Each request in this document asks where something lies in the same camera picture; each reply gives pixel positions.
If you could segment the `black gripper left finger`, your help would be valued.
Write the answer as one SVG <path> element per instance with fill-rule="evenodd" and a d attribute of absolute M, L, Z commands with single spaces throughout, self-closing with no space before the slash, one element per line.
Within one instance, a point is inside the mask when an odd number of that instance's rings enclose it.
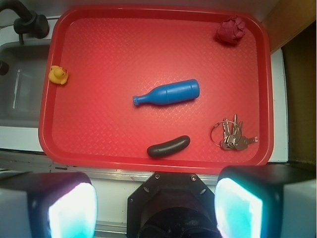
<path fill-rule="evenodd" d="M 2 238 L 92 238 L 97 192 L 82 172 L 0 174 Z"/>

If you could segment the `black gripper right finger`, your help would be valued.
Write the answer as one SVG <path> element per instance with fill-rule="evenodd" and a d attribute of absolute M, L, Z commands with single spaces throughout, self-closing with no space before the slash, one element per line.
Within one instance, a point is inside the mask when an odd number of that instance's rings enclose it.
<path fill-rule="evenodd" d="M 223 238 L 315 238 L 317 174 L 313 166 L 228 166 L 214 199 Z"/>

